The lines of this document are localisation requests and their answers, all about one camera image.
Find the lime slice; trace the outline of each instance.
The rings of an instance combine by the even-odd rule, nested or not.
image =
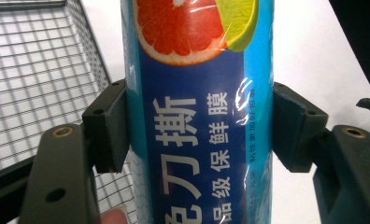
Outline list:
[[[216,0],[228,49],[241,52],[252,39],[258,0]]]

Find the blue packaging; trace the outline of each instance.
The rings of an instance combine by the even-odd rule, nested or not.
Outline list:
[[[273,2],[241,50],[218,4],[121,0],[138,223],[270,223]]]

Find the black plastic bracket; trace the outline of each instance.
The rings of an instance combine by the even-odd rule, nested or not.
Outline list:
[[[328,115],[287,86],[275,83],[273,149],[283,165],[294,173],[308,173],[309,149],[324,134]]]
[[[321,222],[370,223],[370,133],[335,126],[326,146],[334,175],[318,167],[313,177]]]
[[[98,173],[121,172],[129,149],[126,121],[126,82],[108,86],[82,115],[90,159]]]
[[[19,223],[99,223],[86,148],[79,125],[57,126],[42,135]]]

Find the clamp jaw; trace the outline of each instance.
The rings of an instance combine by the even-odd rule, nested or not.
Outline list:
[[[127,151],[125,81],[83,113],[81,125],[46,131],[37,156],[0,171],[0,223],[99,223],[93,166],[120,172]],[[274,85],[273,150],[293,173],[318,169],[321,221],[370,223],[370,133],[325,125],[328,115],[288,87]]]

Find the grapefruit slice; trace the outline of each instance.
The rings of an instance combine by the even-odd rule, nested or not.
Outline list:
[[[202,63],[226,49],[215,0],[134,0],[133,11],[139,43],[161,63]]]

